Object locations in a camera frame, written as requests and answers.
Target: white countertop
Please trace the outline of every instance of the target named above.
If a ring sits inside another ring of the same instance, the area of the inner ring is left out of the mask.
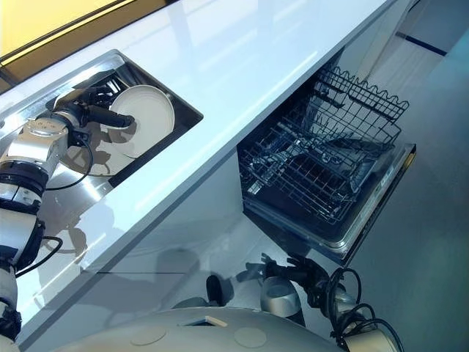
[[[51,310],[41,308],[81,270],[108,265],[392,2],[183,0],[4,93],[0,110],[117,49],[204,115],[199,124],[81,216],[76,227],[86,234],[87,250],[79,263],[74,263],[73,254],[58,254],[18,280],[23,334],[30,334],[51,316]]]

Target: sink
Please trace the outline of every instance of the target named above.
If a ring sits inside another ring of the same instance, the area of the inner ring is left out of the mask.
[[[151,146],[143,155],[138,158],[117,157],[103,155],[102,151],[95,156],[98,163],[101,160],[102,167],[108,167],[111,172],[104,176],[87,176],[81,183],[71,188],[60,191],[47,191],[43,194],[43,204],[38,213],[38,217],[46,224],[46,235],[58,235],[61,232],[69,232],[72,243],[76,242],[79,230],[75,225],[80,219],[80,215],[88,208],[98,202],[104,195],[118,187],[125,179],[130,177],[136,170],[140,169],[161,153],[170,144],[177,141],[182,135],[187,133],[193,126],[203,118],[202,114],[187,104],[177,94],[164,86],[149,73],[145,72],[130,59],[118,51],[108,53],[96,58],[92,62],[78,68],[65,77],[55,81],[27,100],[13,106],[0,114],[0,152],[10,144],[18,135],[27,120],[35,119],[41,114],[53,108],[53,103],[59,95],[71,92],[73,89],[87,88],[93,86],[106,85],[112,90],[112,101],[128,87],[138,84],[147,84],[157,87],[171,101],[174,108],[174,130],[164,139]],[[89,124],[91,130],[100,133],[106,138],[105,130],[96,125]],[[72,147],[69,153],[58,165],[48,187],[67,185],[79,179],[86,170],[87,162],[74,163],[77,153],[86,155],[86,151],[74,150]]]

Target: dishwasher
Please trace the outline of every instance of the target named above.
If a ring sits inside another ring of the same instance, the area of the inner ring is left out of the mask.
[[[348,265],[416,154],[397,142],[408,106],[324,65],[237,146],[245,215]]]

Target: dish rack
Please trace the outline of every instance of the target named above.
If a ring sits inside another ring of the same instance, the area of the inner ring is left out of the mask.
[[[243,196],[286,197],[335,224],[394,147],[395,122],[409,103],[339,67],[322,68],[312,81],[240,144]]]

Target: cable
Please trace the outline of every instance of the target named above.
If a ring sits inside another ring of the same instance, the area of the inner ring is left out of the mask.
[[[78,185],[81,181],[84,180],[84,178],[86,176],[89,175],[89,173],[91,172],[91,168],[93,167],[93,163],[95,162],[94,158],[93,158],[93,152],[91,150],[91,147],[89,146],[88,142],[86,142],[84,139],[81,140],[81,142],[84,144],[84,146],[87,148],[88,150],[88,154],[89,154],[89,163],[88,163],[88,168],[86,169],[86,172],[84,173],[83,176],[81,176],[77,181],[75,181],[74,183],[71,183],[70,185],[66,185],[66,186],[61,186],[61,187],[52,187],[52,188],[46,188],[45,190],[46,191],[59,191],[61,189],[66,189],[66,188],[70,188],[70,187],[73,187],[74,185]]]
[[[348,332],[347,334],[345,334],[345,337],[347,336],[352,336],[352,335],[355,335],[357,334],[358,332],[361,331],[362,328],[368,326],[368,325],[372,325],[372,324],[381,324],[381,325],[384,325],[389,331],[390,333],[393,335],[393,338],[394,340],[396,341],[396,344],[397,344],[397,348],[399,349],[400,352],[404,352],[404,346],[401,342],[401,339],[399,339],[399,335],[397,334],[396,330],[394,330],[394,328],[391,326],[390,323],[388,323],[386,320],[384,319],[380,319],[380,318],[373,318],[373,319],[368,319],[364,322],[362,322],[361,324],[358,324],[355,328],[353,328],[352,330],[350,330],[350,332]]]
[[[337,317],[336,317],[337,313],[336,313],[335,299],[336,299],[337,285],[339,284],[340,280],[342,279],[345,273],[352,273],[354,277],[356,278],[357,285],[358,285],[358,293],[357,293],[357,298],[355,300],[355,303],[359,304],[361,300],[361,279],[358,273],[355,270],[350,269],[350,268],[345,268],[345,269],[338,268],[337,270],[335,270],[332,276],[330,277],[328,286],[326,287],[326,307],[328,308],[330,324],[332,325],[332,329],[333,329],[333,332],[331,334],[335,335],[337,338],[340,338],[341,331],[339,330]]]
[[[360,310],[361,308],[368,308],[368,310],[370,311],[371,315],[372,315],[372,318],[375,319],[376,318],[376,315],[374,313],[374,309],[372,306],[370,306],[369,304],[367,303],[360,303],[360,304],[357,304],[355,307],[353,307],[351,310],[349,310],[348,312],[344,313],[340,318],[339,318],[339,321],[338,321],[338,324],[339,324],[339,331],[337,333],[337,335],[339,337],[343,336],[344,334],[344,330],[352,323],[352,319],[355,319],[355,321],[357,320],[357,315],[355,314],[358,310]]]
[[[58,238],[58,237],[53,237],[53,236],[43,236],[43,240],[52,240],[52,241],[57,241],[57,246],[52,249],[52,251],[47,254],[43,259],[41,259],[39,262],[37,262],[36,264],[34,265],[30,265],[28,268],[16,273],[16,278],[20,277],[20,276],[23,276],[24,274],[27,274],[28,272],[40,267],[42,264],[44,264],[45,262],[47,262],[54,254],[56,254],[62,247],[62,245],[64,244],[64,241],[61,239],[61,238]]]
[[[336,299],[336,291],[337,287],[339,285],[339,282],[344,278],[343,275],[345,273],[352,273],[356,280],[357,280],[357,285],[358,285],[358,293],[357,293],[357,298],[355,300],[355,303],[357,304],[355,307],[353,307],[350,311],[345,312],[344,314],[341,315],[339,319],[337,319],[337,311],[336,311],[336,305],[335,305],[335,299]],[[399,349],[399,352],[404,352],[404,346],[402,345],[402,342],[399,338],[399,335],[396,333],[396,331],[393,329],[391,324],[389,324],[387,321],[376,318],[376,315],[374,313],[374,309],[372,306],[366,303],[360,303],[361,300],[361,279],[358,273],[350,268],[338,268],[336,271],[333,272],[333,274],[330,277],[330,281],[328,285],[326,286],[326,291],[325,291],[325,298],[326,298],[326,307],[328,310],[328,315],[330,319],[330,323],[332,325],[333,331],[330,333],[332,337],[336,339],[337,345],[341,348],[346,348],[346,343],[344,338],[348,336],[352,336],[354,334],[359,334],[361,332],[361,329],[372,325],[372,324],[382,324],[384,325],[390,333],[393,335],[394,340],[396,341],[397,348]],[[362,315],[357,315],[357,311],[361,308],[367,308],[371,315],[371,319],[365,319],[364,316]],[[351,324],[351,323],[357,323],[357,326],[355,326],[352,330],[344,334],[344,330]]]

